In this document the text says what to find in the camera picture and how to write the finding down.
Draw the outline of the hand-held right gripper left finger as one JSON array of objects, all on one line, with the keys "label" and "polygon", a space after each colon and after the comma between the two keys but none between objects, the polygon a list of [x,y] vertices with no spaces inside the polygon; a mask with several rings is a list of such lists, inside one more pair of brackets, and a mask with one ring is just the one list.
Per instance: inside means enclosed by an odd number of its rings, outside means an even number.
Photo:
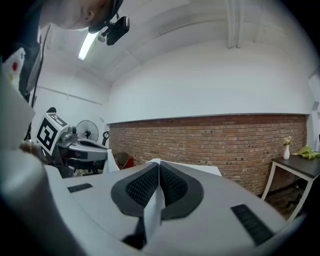
[{"label": "hand-held right gripper left finger", "polygon": [[143,217],[144,210],[159,186],[159,164],[154,162],[138,172],[117,181],[110,196],[127,216]]}]

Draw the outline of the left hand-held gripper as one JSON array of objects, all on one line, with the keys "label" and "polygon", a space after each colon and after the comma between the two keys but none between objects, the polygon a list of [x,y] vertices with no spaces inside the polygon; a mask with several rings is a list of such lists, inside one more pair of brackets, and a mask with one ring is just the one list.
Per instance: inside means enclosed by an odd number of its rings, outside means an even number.
[{"label": "left hand-held gripper", "polygon": [[42,116],[36,135],[49,164],[63,178],[73,177],[77,170],[97,174],[103,169],[108,151],[98,143],[98,138],[98,128],[91,121],[83,120],[71,126],[53,112]]}]

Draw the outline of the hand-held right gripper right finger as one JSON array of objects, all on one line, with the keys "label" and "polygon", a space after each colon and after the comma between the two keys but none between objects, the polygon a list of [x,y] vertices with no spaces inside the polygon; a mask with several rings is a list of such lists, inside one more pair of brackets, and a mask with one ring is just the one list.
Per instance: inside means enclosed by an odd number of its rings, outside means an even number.
[{"label": "hand-held right gripper right finger", "polygon": [[164,161],[159,165],[159,184],[165,204],[161,210],[163,221],[189,216],[204,198],[204,188],[197,179]]}]

